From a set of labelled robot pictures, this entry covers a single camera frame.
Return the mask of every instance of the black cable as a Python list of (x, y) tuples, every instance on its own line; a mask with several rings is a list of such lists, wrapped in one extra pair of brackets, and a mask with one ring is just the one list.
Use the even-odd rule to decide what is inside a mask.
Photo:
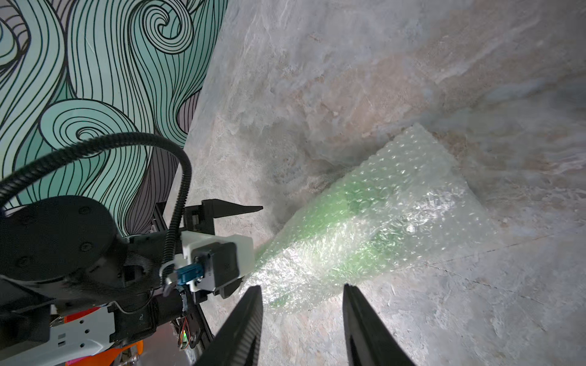
[[(189, 192), (191, 164), (187, 154), (179, 145), (161, 136), (146, 134), (144, 132), (124, 132), (121, 134), (99, 136), (53, 151), (18, 169), (0, 182), (0, 207), (5, 206), (8, 201), (16, 197), (18, 193), (25, 190), (34, 182), (60, 167), (100, 152), (134, 145), (154, 146), (167, 150), (179, 159), (183, 170), (177, 201), (175, 202), (175, 208), (173, 208), (171, 223), (165, 235), (165, 246), (163, 248), (162, 263), (171, 261), (175, 256), (175, 247), (181, 239), (179, 235), (179, 224)], [(164, 279), (172, 271), (172, 265), (165, 268), (163, 271), (163, 283)]]

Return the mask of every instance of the screw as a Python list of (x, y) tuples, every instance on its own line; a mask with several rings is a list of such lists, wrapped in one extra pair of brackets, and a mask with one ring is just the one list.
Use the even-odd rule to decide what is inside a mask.
[(22, 256), (16, 261), (16, 266), (23, 268), (30, 264), (30, 257), (29, 256)]
[(30, 224), (32, 224), (34, 222), (35, 222), (35, 218), (32, 217), (31, 215), (23, 216), (20, 219), (21, 225), (30, 225)]
[(94, 245), (88, 241), (86, 241), (85, 243), (82, 243), (79, 246), (79, 250), (81, 250), (82, 252), (89, 252), (91, 251), (91, 249), (94, 247)]

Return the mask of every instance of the floor crack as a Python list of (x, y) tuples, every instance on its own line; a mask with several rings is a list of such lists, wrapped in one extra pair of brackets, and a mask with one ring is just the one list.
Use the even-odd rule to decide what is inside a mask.
[(458, 276), (458, 277), (460, 277), (460, 278), (462, 278), (462, 279), (464, 279), (464, 280), (466, 280), (466, 281), (470, 281), (470, 282), (477, 283), (477, 284), (479, 284), (479, 285), (482, 285), (482, 286), (486, 286), (486, 287), (488, 287), (488, 288), (491, 288), (491, 289), (495, 289), (495, 290), (499, 290), (499, 291), (505, 291), (505, 292), (514, 293), (515, 295), (517, 295), (517, 296), (519, 296), (519, 297), (522, 297), (522, 298), (524, 298), (524, 299), (528, 299), (528, 300), (535, 301), (536, 303), (538, 303), (538, 304), (540, 304), (540, 305), (542, 305), (542, 306), (545, 306), (545, 304), (544, 304), (544, 303), (542, 303), (541, 301), (539, 301), (539, 300), (536, 300), (536, 299), (533, 299), (532, 297), (529, 297), (529, 296), (521, 295), (521, 294), (520, 294), (520, 293), (518, 293), (518, 292), (515, 292), (515, 291), (512, 291), (512, 290), (508, 290), (508, 289), (499, 288), (499, 287), (496, 287), (496, 286), (492, 286), (492, 285), (489, 285), (488, 283), (483, 283), (483, 282), (475, 281), (475, 280), (473, 280), (473, 279), (466, 278), (466, 277), (464, 277), (464, 276), (462, 276), (462, 275), (460, 275), (460, 274), (458, 274), (458, 273), (456, 273), (456, 272), (448, 271), (447, 269), (443, 269), (443, 268), (440, 268), (440, 267), (436, 267), (436, 266), (434, 266), (434, 265), (431, 265), (431, 264), (427, 264), (427, 263), (426, 263), (425, 265), (426, 265), (426, 266), (428, 266), (428, 267), (435, 268), (435, 269), (437, 269), (437, 270), (439, 270), (439, 271), (444, 271), (444, 272), (446, 272), (446, 273), (450, 273), (451, 275)]
[(536, 241), (536, 240), (539, 240), (539, 239), (547, 238), (547, 237), (554, 236), (554, 235), (563, 234), (563, 233), (565, 233), (567, 231), (570, 231), (570, 230), (579, 230), (581, 228), (582, 228), (582, 225), (577, 226), (577, 227), (566, 228), (566, 229), (563, 229), (563, 230), (560, 230), (560, 231), (552, 232), (551, 234), (542, 235), (542, 236), (537, 237), (537, 238), (533, 238), (533, 239), (529, 239), (529, 240), (525, 240), (525, 241), (521, 241), (521, 242), (516, 242), (516, 243), (513, 243), (513, 244), (509, 244), (509, 245), (505, 245), (504, 247), (498, 247), (498, 248), (494, 248), (494, 249), (491, 249), (491, 250), (488, 250), (488, 251), (485, 251), (485, 252), (474, 253), (474, 254), (470, 254), (470, 255), (461, 256), (461, 257), (458, 257), (458, 258), (447, 259), (445, 261), (434, 262), (432, 264), (448, 263), (448, 262), (452, 262), (452, 261), (458, 261), (460, 259), (470, 258), (472, 256), (480, 256), (480, 255), (483, 255), (483, 254), (486, 254), (486, 253), (499, 251), (501, 249), (506, 249), (506, 248), (514, 247), (516, 245), (527, 244), (527, 243), (530, 243), (530, 242), (533, 242), (533, 241)]

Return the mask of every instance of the wall mural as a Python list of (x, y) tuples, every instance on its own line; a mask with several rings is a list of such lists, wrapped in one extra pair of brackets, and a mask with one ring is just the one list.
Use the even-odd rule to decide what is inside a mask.
[[(185, 144), (227, 0), (0, 0), (0, 174), (78, 141), (140, 131)], [(148, 232), (176, 159), (146, 146), (90, 156), (6, 209), (75, 194), (123, 235)]]

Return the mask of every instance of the green object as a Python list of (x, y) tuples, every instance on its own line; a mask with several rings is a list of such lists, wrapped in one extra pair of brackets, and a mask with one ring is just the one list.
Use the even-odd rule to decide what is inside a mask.
[(247, 284), (262, 286), (267, 310), (297, 312), (345, 283), (474, 249), (493, 228), (454, 166), (414, 125), (296, 212), (258, 254)]

